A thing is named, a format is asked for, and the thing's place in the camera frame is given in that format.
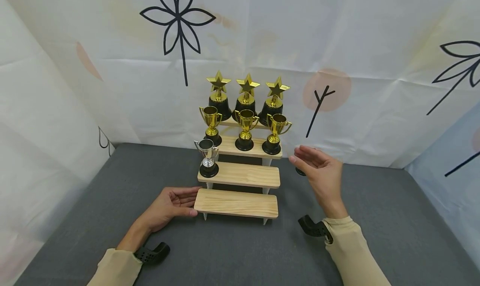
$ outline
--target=wooden shelf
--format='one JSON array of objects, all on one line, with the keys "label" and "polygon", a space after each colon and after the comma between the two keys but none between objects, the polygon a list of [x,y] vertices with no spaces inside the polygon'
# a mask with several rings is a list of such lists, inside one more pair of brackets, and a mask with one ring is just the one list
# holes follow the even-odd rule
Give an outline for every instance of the wooden shelf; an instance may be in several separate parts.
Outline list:
[{"label": "wooden shelf", "polygon": [[217,162],[217,164],[217,175],[204,178],[199,172],[198,181],[273,189],[280,187],[280,173],[277,167],[227,162]]},{"label": "wooden shelf", "polygon": [[201,213],[275,219],[278,203],[275,195],[202,188],[195,200],[195,210]]},{"label": "wooden shelf", "polygon": [[[238,127],[238,128],[240,128],[239,123],[236,122],[235,119],[233,119],[233,116],[231,116],[229,119],[227,119],[225,121],[220,121],[220,125],[227,125],[228,127]],[[258,125],[255,128],[269,129],[265,125],[262,125],[260,122],[258,123]]]},{"label": "wooden shelf", "polygon": [[235,146],[235,140],[238,137],[234,136],[222,136],[222,144],[218,146],[219,153],[224,155],[234,155],[234,156],[247,156],[247,157],[257,157],[257,158],[267,158],[267,159],[281,159],[282,151],[276,155],[269,155],[265,153],[262,149],[262,143],[265,142],[265,139],[261,138],[252,138],[253,148],[249,151],[241,151]]}]

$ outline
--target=trophy base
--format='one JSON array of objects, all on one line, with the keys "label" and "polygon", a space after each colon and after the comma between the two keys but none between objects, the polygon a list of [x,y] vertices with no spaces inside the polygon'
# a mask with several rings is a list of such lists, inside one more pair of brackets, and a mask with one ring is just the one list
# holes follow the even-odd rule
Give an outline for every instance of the trophy base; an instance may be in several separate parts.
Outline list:
[{"label": "trophy base", "polygon": [[[250,111],[253,112],[253,116],[257,115],[257,112],[255,111],[255,100],[250,105],[244,105],[243,103],[239,102],[239,100],[237,100],[237,104],[235,105],[235,110],[237,110],[239,112],[242,111],[242,110],[250,110]],[[232,113],[232,118],[236,122],[239,122],[239,119],[237,117],[237,112]]]},{"label": "trophy base", "polygon": [[265,153],[268,153],[269,155],[276,155],[280,153],[281,147],[280,143],[270,143],[268,141],[265,141],[262,144],[262,149]]},{"label": "trophy base", "polygon": [[212,178],[214,177],[215,175],[217,175],[218,173],[218,164],[215,163],[215,165],[213,165],[212,167],[205,167],[202,165],[200,165],[200,174],[204,177],[204,178]]},{"label": "trophy base", "polygon": [[297,167],[295,167],[295,170],[297,171],[297,173],[301,176],[307,176],[305,175],[305,173],[303,171],[301,171],[300,169],[298,169]]},{"label": "trophy base", "polygon": [[283,111],[283,104],[277,108],[274,108],[267,105],[267,103],[263,103],[262,112],[260,112],[260,114],[258,115],[260,118],[258,121],[260,121],[261,124],[268,127],[268,124],[270,123],[270,119],[268,118],[267,114],[270,114],[273,116],[275,114],[281,114],[282,111]]},{"label": "trophy base", "polygon": [[235,140],[235,146],[241,151],[249,151],[253,148],[253,140],[243,140],[237,138],[237,140]]},{"label": "trophy base", "polygon": [[209,106],[214,106],[217,108],[218,112],[222,115],[222,121],[225,121],[229,119],[232,115],[232,110],[228,108],[228,99],[226,98],[225,100],[221,102],[215,102],[213,101],[210,97],[208,98],[208,105]]},{"label": "trophy base", "polygon": [[222,137],[218,133],[215,136],[205,135],[203,139],[210,139],[211,141],[213,141],[213,145],[215,146],[219,146],[220,144],[222,144]]}]

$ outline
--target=black line drawing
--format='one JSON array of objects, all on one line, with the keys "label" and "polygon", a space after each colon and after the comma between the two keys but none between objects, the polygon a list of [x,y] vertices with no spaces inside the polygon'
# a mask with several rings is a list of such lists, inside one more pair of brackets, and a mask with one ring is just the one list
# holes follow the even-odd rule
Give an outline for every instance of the black line drawing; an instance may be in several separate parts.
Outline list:
[{"label": "black line drawing", "polygon": [[[105,146],[102,145],[102,141],[101,141],[101,136],[102,134],[105,136],[105,138],[107,138],[107,144],[105,144]],[[105,133],[102,131],[102,129],[100,127],[98,127],[98,145],[100,145],[100,147],[102,149],[106,149],[108,147],[108,156],[111,157],[111,153],[110,153],[110,145],[112,143],[110,142],[110,140],[108,139],[107,135],[105,135]]]},{"label": "black line drawing", "polygon": [[321,98],[318,97],[318,93],[317,93],[316,90],[313,91],[313,93],[315,93],[315,97],[317,98],[318,105],[317,105],[317,108],[315,109],[315,113],[313,113],[312,121],[310,122],[310,126],[308,127],[306,138],[308,138],[308,135],[310,134],[310,129],[312,128],[313,121],[315,120],[315,117],[317,116],[318,110],[320,109],[320,106],[322,105],[323,99],[325,98],[325,96],[328,96],[328,95],[331,95],[331,94],[335,93],[335,90],[327,93],[328,88],[329,88],[329,86],[327,85],[325,87],[325,90],[323,91],[323,94],[322,94]]},{"label": "black line drawing", "polygon": [[[455,52],[452,51],[452,49],[453,50],[457,49],[455,47],[456,45],[472,45],[471,49],[476,50],[477,53],[474,53],[473,55],[461,55],[459,53],[455,53]],[[440,83],[440,82],[443,82],[443,81],[446,81],[446,80],[451,80],[452,78],[458,77],[460,75],[461,75],[461,78],[454,84],[452,89],[450,89],[448,91],[448,93],[445,94],[445,96],[443,96],[442,99],[439,100],[439,102],[435,106],[433,106],[433,108],[427,113],[427,115],[430,115],[430,113],[433,110],[435,110],[435,108],[441,102],[443,102],[443,100],[446,99],[447,96],[449,96],[449,94],[458,86],[458,84],[460,84],[461,81],[465,77],[467,77],[467,75],[470,74],[470,78],[469,78],[470,86],[475,87],[480,82],[480,76],[478,77],[479,79],[477,81],[474,81],[475,70],[479,67],[479,64],[480,64],[480,43],[475,42],[475,41],[470,41],[470,40],[455,41],[455,42],[446,43],[444,45],[440,45],[440,48],[445,53],[447,53],[448,55],[454,56],[455,58],[461,58],[463,60],[455,63],[454,65],[451,65],[449,68],[447,68],[445,71],[443,71],[438,77],[436,77],[435,80],[433,80],[432,83]],[[470,66],[465,69],[463,67],[465,65],[470,65]],[[452,75],[444,77],[445,75],[447,75],[447,73],[449,73],[449,71],[452,71],[452,72],[450,72],[450,74],[452,74]]]},{"label": "black line drawing", "polygon": [[445,177],[451,175],[452,173],[456,172],[458,169],[461,169],[463,166],[467,165],[468,162],[470,162],[471,160],[475,159],[476,157],[480,156],[480,151],[476,154],[474,154],[473,156],[471,156],[470,158],[468,158],[467,160],[465,160],[464,162],[462,162],[459,166],[455,167],[454,169],[450,170],[449,172],[445,173]]},{"label": "black line drawing", "polygon": [[[173,1],[174,1],[174,4],[175,4],[174,9],[168,7],[167,4],[165,4],[164,0],[160,0],[163,7],[165,7],[165,8],[148,7],[145,10],[143,10],[142,12],[140,12],[140,15],[142,15],[143,17],[145,17],[148,21],[151,21],[152,23],[155,23],[155,24],[158,24],[158,25],[161,25],[161,26],[167,26],[167,29],[165,30],[165,34],[163,36],[163,54],[164,55],[168,55],[171,51],[173,51],[173,49],[175,48],[175,45],[177,45],[177,41],[180,39],[181,57],[182,57],[182,60],[183,60],[183,75],[185,76],[185,86],[188,86],[187,68],[185,66],[185,51],[183,49],[183,41],[185,40],[187,45],[190,46],[190,48],[193,49],[195,52],[200,53],[200,42],[199,42],[197,34],[193,30],[192,26],[197,26],[198,27],[198,26],[206,25],[206,24],[214,21],[216,19],[216,17],[213,16],[212,14],[210,14],[209,12],[205,11],[205,10],[202,10],[202,9],[199,9],[199,8],[190,8],[193,0],[189,1],[187,7],[184,10],[179,9],[179,1],[180,0],[173,0]],[[152,11],[152,10],[158,10],[158,11],[162,11],[162,12],[165,12],[167,14],[170,14],[171,16],[173,16],[173,19],[171,19],[167,23],[161,23],[159,21],[153,20],[152,18],[149,18],[146,15],[147,12]],[[201,23],[192,23],[192,22],[186,20],[185,18],[183,18],[183,16],[185,14],[189,13],[189,12],[201,12],[201,13],[207,14],[210,18],[209,18],[209,20],[203,21]],[[177,23],[177,36],[175,37],[175,41],[174,41],[172,47],[167,49],[167,43],[166,42],[167,42],[168,31],[170,31],[170,28],[175,23]],[[193,36],[195,37],[196,45],[195,45],[195,43],[194,43],[194,45],[192,45],[191,41],[189,41],[187,39],[187,37],[185,36],[185,33],[183,32],[183,28],[181,26],[182,23],[185,26],[187,26],[190,29],[190,31],[192,32]]]}]

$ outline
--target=gray mat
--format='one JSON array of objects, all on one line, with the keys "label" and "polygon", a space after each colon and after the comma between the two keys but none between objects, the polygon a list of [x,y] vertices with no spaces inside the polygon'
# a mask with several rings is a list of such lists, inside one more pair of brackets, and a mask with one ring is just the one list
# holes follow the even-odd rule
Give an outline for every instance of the gray mat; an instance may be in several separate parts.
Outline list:
[{"label": "gray mat", "polygon": [[[199,184],[200,160],[194,150],[120,145],[16,285],[85,285],[105,250],[163,187]],[[170,255],[144,266],[136,285],[341,285],[323,240],[297,223],[307,213],[323,217],[307,179],[286,159],[272,166],[280,168],[281,186],[271,191],[278,219],[266,226],[258,218],[213,214],[207,221],[174,219],[147,243],[167,242]],[[407,172],[345,165],[343,198],[392,285],[480,285],[480,273]]]}]

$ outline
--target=peach circle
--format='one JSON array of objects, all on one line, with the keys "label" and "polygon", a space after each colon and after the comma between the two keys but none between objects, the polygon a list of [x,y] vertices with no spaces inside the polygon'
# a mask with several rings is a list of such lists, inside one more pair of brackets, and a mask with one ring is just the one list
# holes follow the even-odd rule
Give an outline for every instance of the peach circle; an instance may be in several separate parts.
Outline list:
[{"label": "peach circle", "polygon": [[85,49],[83,49],[83,46],[81,45],[80,42],[77,42],[77,56],[80,62],[82,62],[83,67],[85,67],[88,72],[90,72],[94,77],[98,78],[100,81],[102,80],[102,77],[98,73],[97,69],[93,65],[92,61],[88,57],[87,52],[85,52]]},{"label": "peach circle", "polygon": [[480,128],[473,134],[472,144],[475,151],[480,151]]},{"label": "peach circle", "polygon": [[352,90],[352,81],[345,72],[333,68],[321,69],[313,74],[303,88],[303,105],[315,110],[318,100],[314,91],[317,91],[318,97],[321,99],[327,86],[329,86],[327,93],[335,92],[323,98],[319,110],[324,112],[333,111],[347,101]]}]

